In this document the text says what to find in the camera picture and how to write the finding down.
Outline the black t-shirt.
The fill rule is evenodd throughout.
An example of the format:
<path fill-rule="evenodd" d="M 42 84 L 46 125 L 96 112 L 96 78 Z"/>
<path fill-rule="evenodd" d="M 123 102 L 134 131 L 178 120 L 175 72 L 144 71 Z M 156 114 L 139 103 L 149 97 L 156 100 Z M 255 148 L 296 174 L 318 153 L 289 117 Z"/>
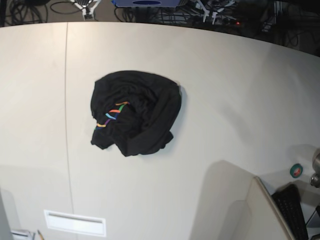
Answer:
<path fill-rule="evenodd" d="M 135 70 L 107 74 L 94 83 L 91 144 L 102 150 L 116 145 L 125 157 L 154 154 L 174 138 L 171 128 L 181 105 L 180 86 L 164 76 Z"/>

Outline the black power strip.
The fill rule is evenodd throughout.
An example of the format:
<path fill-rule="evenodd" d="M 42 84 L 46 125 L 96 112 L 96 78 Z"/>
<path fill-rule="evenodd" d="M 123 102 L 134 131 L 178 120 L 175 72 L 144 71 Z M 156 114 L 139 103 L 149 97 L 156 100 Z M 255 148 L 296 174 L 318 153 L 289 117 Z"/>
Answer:
<path fill-rule="evenodd" d="M 215 17 L 207 17 L 203 20 L 202 16 L 194 16 L 192 21 L 194 25 L 205 25 L 205 26 L 226 26 L 226 27 L 243 27 L 244 22 L 239 19 L 235 19 L 230 15 L 217 15 Z"/>

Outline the blue box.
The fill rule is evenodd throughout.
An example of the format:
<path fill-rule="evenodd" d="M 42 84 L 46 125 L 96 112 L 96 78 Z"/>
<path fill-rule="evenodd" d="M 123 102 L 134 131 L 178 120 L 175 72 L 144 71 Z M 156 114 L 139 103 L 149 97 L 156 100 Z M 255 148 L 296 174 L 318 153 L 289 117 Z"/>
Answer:
<path fill-rule="evenodd" d="M 180 0 L 112 0 L 116 7 L 177 7 Z"/>

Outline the beige divider panel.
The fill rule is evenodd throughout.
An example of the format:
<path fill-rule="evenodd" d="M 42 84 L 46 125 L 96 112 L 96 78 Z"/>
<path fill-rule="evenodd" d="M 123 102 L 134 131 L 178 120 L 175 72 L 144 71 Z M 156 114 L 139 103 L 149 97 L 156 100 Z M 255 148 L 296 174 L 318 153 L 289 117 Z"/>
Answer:
<path fill-rule="evenodd" d="M 250 184 L 246 203 L 250 209 L 247 240 L 294 240 L 288 225 L 259 177 Z"/>

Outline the green tape roll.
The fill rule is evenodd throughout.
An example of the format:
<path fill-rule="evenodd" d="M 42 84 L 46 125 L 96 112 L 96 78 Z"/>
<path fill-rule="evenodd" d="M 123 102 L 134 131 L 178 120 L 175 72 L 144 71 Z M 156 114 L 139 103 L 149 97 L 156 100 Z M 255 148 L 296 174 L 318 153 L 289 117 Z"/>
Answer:
<path fill-rule="evenodd" d="M 289 173 L 292 178 L 299 178 L 303 173 L 303 166 L 299 163 L 296 163 L 290 168 Z"/>

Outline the black keyboard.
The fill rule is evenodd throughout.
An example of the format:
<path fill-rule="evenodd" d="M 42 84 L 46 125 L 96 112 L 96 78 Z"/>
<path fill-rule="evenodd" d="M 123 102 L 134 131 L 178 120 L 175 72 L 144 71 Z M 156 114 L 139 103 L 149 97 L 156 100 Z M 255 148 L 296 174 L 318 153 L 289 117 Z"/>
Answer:
<path fill-rule="evenodd" d="M 295 184 L 289 184 L 271 195 L 296 240 L 308 240 L 308 231 L 301 207 L 301 197 Z"/>

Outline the metal cylinder stand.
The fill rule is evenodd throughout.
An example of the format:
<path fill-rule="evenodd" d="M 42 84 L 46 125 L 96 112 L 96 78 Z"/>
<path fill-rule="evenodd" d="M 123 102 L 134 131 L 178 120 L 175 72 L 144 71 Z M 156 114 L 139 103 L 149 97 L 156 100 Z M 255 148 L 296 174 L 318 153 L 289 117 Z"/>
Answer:
<path fill-rule="evenodd" d="M 318 148 L 312 157 L 312 168 L 314 173 L 309 179 L 311 186 L 319 189 L 320 188 L 320 149 Z"/>

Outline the pencil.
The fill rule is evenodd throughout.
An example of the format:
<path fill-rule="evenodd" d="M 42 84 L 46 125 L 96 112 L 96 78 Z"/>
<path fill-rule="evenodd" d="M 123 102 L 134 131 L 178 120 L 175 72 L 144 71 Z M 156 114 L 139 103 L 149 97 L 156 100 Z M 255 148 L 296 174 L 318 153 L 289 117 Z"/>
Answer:
<path fill-rule="evenodd" d="M 43 235 L 42 235 L 42 233 L 41 233 L 39 230 L 37 230 L 37 233 L 38 233 L 38 235 L 39 235 L 39 237 L 40 237 L 41 240 L 45 240 L 44 237 L 43 237 Z"/>

